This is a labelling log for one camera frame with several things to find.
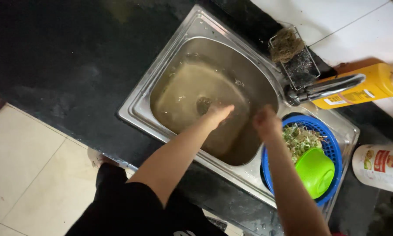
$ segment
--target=forearm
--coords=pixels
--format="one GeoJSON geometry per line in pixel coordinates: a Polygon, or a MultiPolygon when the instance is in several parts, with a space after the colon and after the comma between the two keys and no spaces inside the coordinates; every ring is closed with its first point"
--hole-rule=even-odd
{"type": "Polygon", "coordinates": [[[148,185],[165,207],[174,188],[212,130],[208,119],[199,119],[154,152],[128,182],[148,185]]]}
{"type": "Polygon", "coordinates": [[[266,147],[278,214],[285,234],[330,235],[318,207],[295,171],[283,139],[277,137],[276,140],[266,142],[266,147]]]}

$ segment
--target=yellow bottle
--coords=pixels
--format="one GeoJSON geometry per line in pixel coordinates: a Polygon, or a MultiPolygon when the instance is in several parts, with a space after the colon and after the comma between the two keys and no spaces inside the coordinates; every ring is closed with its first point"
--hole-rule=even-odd
{"type": "MultiPolygon", "coordinates": [[[[390,65],[378,63],[338,75],[338,77],[357,73],[365,74],[366,78],[363,83],[343,92],[314,100],[313,103],[322,109],[332,109],[393,97],[393,68],[390,65]]],[[[320,82],[333,78],[335,76],[325,78],[324,80],[320,80],[320,82]]]]}

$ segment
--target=person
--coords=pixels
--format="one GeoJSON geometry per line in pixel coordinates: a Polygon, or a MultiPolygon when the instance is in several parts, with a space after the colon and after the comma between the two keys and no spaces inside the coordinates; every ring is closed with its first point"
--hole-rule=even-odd
{"type": "MultiPolygon", "coordinates": [[[[224,236],[202,209],[176,193],[203,142],[234,106],[212,105],[192,126],[154,152],[127,180],[125,170],[102,158],[94,201],[66,235],[224,236]]],[[[270,105],[253,119],[268,149],[278,215],[287,236],[328,236],[329,228],[295,172],[270,105]]]]}

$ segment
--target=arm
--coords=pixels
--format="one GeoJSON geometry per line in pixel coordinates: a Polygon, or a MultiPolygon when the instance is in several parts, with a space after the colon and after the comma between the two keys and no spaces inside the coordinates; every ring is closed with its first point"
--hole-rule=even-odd
{"type": "Polygon", "coordinates": [[[127,183],[140,182],[148,185],[163,207],[166,207],[170,195],[205,139],[232,110],[233,105],[225,108],[211,106],[196,123],[153,153],[127,183]]]}
{"type": "Polygon", "coordinates": [[[275,201],[285,235],[330,236],[319,208],[295,171],[282,138],[281,120],[271,106],[266,106],[255,116],[253,125],[268,150],[275,201]]]}

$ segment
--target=sink basin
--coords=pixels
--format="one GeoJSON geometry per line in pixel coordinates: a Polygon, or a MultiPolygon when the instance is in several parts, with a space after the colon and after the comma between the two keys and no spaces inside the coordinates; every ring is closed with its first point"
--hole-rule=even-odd
{"type": "Polygon", "coordinates": [[[150,94],[154,117],[180,133],[203,115],[211,102],[235,110],[204,142],[202,149],[230,165],[248,163],[261,141],[252,117],[264,104],[278,108],[277,94],[246,57],[220,42],[194,38],[182,45],[150,94]]]}
{"type": "MultiPolygon", "coordinates": [[[[287,84],[275,64],[195,5],[118,115],[168,142],[204,114],[211,102],[234,104],[231,117],[210,134],[195,161],[276,207],[273,194],[262,182],[262,145],[251,126],[256,110],[272,104],[281,118],[302,113],[325,123],[341,149],[342,179],[359,136],[357,127],[332,110],[321,110],[313,103],[289,105],[282,89],[287,84]]],[[[340,184],[336,194],[321,207],[326,220],[340,184]]]]}

